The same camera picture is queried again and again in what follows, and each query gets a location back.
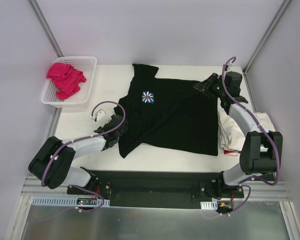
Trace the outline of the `black t shirt daisy logo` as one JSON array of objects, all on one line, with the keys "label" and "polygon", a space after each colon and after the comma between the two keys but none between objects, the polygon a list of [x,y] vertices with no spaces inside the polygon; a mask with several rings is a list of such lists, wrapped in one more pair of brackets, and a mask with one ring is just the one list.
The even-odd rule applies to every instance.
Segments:
[{"label": "black t shirt daisy logo", "polygon": [[114,108],[128,128],[119,140],[125,158],[140,144],[218,155],[218,101],[194,88],[196,80],[157,78],[159,68],[133,64],[128,93]]}]

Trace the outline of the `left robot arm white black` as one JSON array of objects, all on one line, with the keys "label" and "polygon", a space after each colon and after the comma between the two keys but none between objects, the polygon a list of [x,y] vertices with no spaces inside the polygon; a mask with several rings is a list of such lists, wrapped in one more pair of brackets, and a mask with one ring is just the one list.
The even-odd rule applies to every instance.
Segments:
[{"label": "left robot arm white black", "polygon": [[84,167],[73,167],[73,160],[112,148],[127,129],[127,120],[113,114],[110,121],[95,130],[93,135],[68,142],[51,136],[29,163],[28,171],[49,189],[61,185],[78,186],[84,194],[92,194],[96,188],[95,175]]}]

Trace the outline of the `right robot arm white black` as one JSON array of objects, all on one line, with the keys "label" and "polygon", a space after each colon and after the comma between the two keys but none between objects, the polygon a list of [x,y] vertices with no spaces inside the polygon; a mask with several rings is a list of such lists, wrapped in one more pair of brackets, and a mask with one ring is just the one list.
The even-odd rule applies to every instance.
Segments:
[{"label": "right robot arm white black", "polygon": [[225,113],[238,124],[245,136],[239,163],[221,171],[215,182],[205,187],[205,194],[211,198],[229,198],[247,181],[258,180],[270,186],[278,183],[278,179],[269,182],[265,177],[280,170],[283,136],[278,131],[265,129],[250,111],[249,102],[241,95],[242,78],[234,71],[221,75],[213,73],[193,86],[210,99],[220,99]]}]

